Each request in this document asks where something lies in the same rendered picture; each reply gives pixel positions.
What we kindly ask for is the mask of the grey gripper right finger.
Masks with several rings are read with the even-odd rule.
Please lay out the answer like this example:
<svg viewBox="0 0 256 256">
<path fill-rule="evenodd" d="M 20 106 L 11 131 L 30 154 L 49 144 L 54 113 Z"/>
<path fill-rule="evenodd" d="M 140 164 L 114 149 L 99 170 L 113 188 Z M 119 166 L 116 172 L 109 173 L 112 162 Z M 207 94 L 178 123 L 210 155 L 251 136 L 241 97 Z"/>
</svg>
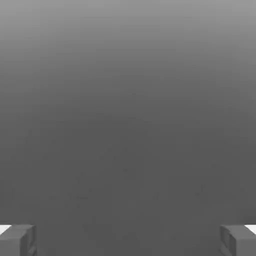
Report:
<svg viewBox="0 0 256 256">
<path fill-rule="evenodd" d="M 256 256 L 256 224 L 221 225 L 219 235 L 223 256 Z"/>
</svg>

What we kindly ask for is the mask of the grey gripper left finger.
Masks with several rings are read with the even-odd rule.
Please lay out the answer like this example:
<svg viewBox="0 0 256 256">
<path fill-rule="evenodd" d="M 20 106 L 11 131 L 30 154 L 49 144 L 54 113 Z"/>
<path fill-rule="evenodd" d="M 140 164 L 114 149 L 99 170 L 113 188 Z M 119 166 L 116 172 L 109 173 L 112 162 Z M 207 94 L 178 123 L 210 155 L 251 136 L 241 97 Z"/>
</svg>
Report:
<svg viewBox="0 0 256 256">
<path fill-rule="evenodd" d="M 0 224 L 0 256 L 37 256 L 37 227 Z"/>
</svg>

